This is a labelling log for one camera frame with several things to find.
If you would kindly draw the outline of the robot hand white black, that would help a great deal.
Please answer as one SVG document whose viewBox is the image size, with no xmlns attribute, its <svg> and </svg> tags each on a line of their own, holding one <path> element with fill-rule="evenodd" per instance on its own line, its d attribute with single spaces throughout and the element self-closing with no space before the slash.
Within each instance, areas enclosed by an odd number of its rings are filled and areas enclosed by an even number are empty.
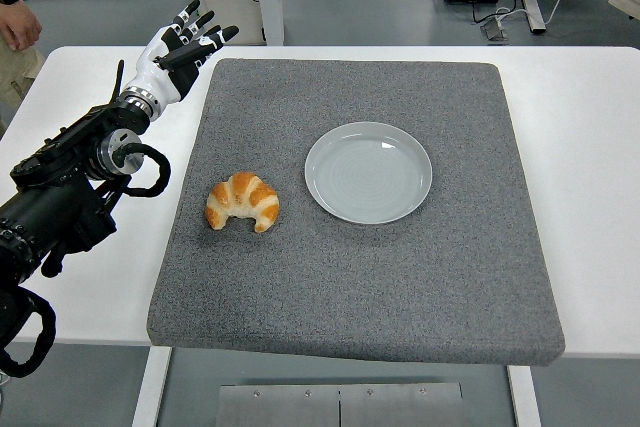
<svg viewBox="0 0 640 427">
<path fill-rule="evenodd" d="M 196 13 L 199 0 L 192 0 L 166 26 L 161 27 L 136 62 L 136 75 L 120 94 L 141 98 L 152 108 L 164 108 L 183 100 L 211 56 L 233 39 L 239 28 L 207 24 L 214 13 Z"/>
</svg>

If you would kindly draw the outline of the person's hand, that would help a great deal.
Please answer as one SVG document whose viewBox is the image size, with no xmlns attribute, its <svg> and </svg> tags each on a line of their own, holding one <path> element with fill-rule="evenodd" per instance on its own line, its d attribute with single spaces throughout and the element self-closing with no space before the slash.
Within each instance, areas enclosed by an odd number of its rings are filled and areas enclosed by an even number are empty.
<svg viewBox="0 0 640 427">
<path fill-rule="evenodd" d="M 1 34 L 13 51 L 24 51 L 39 40 L 41 24 L 25 1 L 1 5 Z"/>
</svg>

